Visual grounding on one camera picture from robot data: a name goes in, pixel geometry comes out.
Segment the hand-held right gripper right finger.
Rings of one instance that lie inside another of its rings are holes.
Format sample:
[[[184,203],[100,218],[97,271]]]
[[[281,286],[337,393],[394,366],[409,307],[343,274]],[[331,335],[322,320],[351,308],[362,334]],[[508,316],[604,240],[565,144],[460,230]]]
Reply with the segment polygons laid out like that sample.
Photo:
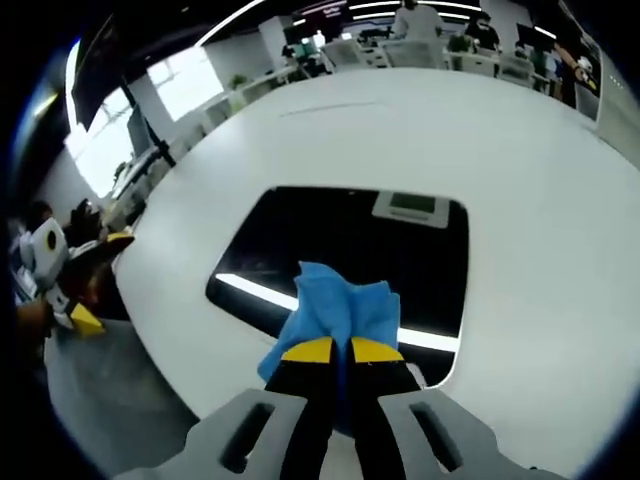
[[[422,389],[392,347],[354,337],[349,397],[365,479],[557,479],[503,455],[493,430],[438,389]]]

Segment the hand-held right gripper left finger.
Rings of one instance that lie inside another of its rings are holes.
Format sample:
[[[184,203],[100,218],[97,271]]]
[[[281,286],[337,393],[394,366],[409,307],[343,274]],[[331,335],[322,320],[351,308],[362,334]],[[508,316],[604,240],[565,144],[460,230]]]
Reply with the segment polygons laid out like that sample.
[[[248,389],[201,420],[182,451],[121,479],[318,479],[333,431],[335,343],[283,356],[266,388]]]

